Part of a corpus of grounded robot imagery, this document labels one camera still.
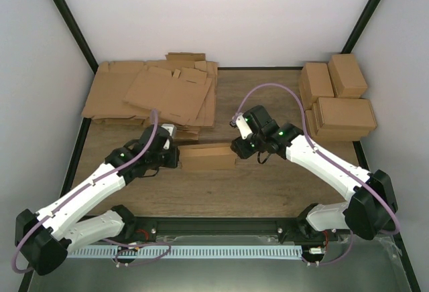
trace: white wall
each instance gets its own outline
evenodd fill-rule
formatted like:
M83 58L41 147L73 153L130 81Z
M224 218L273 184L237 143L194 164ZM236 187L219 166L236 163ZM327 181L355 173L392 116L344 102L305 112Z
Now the white wall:
M369 84L378 128L363 147L390 174L402 236L429 291L429 0L382 0L354 53Z
M342 50L367 0L67 0L98 61L206 52L221 66L299 66Z
M52 0L0 13L0 291L17 291L15 217L59 196L92 74Z

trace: metal frame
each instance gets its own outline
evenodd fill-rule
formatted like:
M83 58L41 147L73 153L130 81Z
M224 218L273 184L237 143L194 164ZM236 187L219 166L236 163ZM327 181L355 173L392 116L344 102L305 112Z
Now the metal frame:
M64 18L66 25L72 33L76 43L82 51L86 61L95 73L98 68L98 63L93 56L76 20L74 19L70 9L68 8L65 0L53 0ZM353 47L359 40L365 26L371 19L375 9L381 0L368 0L359 20L357 21L353 31L351 32L341 53L351 53ZM219 68L219 70L300 70L302 67L275 67L275 68ZM79 159L82 154L86 135L90 127L90 119L83 119L82 125L79 130L78 139L74 147L72 159L68 167L66 179L62 186L61 196L70 191L72 182L76 174ZM363 152L361 143L359 141L353 143L359 165L362 168L368 169L368 164ZM295 218L139 218L143 224L149 224L157 228L157 235L273 235L282 237L279 230L282 226L285 228L288 224L296 223ZM402 242L400 234L394 236L395 243L402 250L402 265L407 273L408 281L412 291L420 291L416 276L414 274L411 262L408 258L405 246ZM296 244L308 244L308 242L297 241ZM19 292L28 291L29 284L32 279L32 272L24 275L23 281Z

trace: red wire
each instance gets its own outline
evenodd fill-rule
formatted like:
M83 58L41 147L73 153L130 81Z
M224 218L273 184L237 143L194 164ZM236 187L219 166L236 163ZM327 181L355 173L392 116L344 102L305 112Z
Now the red wire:
M324 237L326 239L325 243L324 243L324 245L325 245L325 252L328 252L328 243L329 243L328 232L324 230L323 234L324 234Z
M149 240L149 233L147 231L145 231L142 228L139 228L138 230L135 231L136 233L143 233L145 234L146 240Z

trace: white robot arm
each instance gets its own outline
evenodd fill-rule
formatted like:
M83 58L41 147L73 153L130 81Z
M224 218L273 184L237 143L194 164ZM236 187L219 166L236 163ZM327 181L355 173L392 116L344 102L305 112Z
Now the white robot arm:
M315 142L314 147L310 146L301 129L289 123L279 127L263 106L255 106L239 115L231 125L238 127L240 131L241 136L232 142L231 149L241 159L258 153L258 162L265 163L267 159L260 162L260 153L277 154L311 171L345 199L343 203L327 206L312 204L307 207L303 211L305 222L300 225L305 236L311 237L323 230L350 229L361 238L371 240L391 219L385 208L359 182L322 158L316 151L323 153L374 189L393 212L396 212L395 195L386 173L380 170L370 173L347 163Z
M135 178L151 177L146 175L147 171L154 170L157 173L160 167L177 167L179 151L172 145L176 128L174 125L164 124L156 129L147 151L136 162L123 169L119 168L141 153L152 131L153 126L150 126L140 139L113 150L92 175L56 202L36 213L24 210L18 215L16 245L38 222L44 220L21 248L21 253L39 275L52 272L68 253L76 249L118 235L127 239L134 233L134 215L122 205L113 207L103 215L81 222L79 220L106 197L124 188Z

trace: wooden surface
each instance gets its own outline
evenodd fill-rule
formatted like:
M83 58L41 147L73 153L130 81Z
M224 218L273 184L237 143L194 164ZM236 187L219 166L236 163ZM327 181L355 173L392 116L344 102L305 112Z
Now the wooden surface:
M254 86L278 82L298 94L295 70L219 71L216 123L202 131L200 141L231 141L239 132L229 126L243 97ZM262 104L279 125L289 121L302 126L298 105L280 88L258 90L244 109ZM130 139L139 138L140 126L91 124L74 185L87 178L104 158ZM322 143L350 163L357 164L352 143ZM237 168L224 171L185 172L162 169L153 178L136 179L109 196L90 214L102 214L123 204L138 216L295 217L306 206L331 204L343 199L304 168L272 156L265 165L256 157L237 160Z

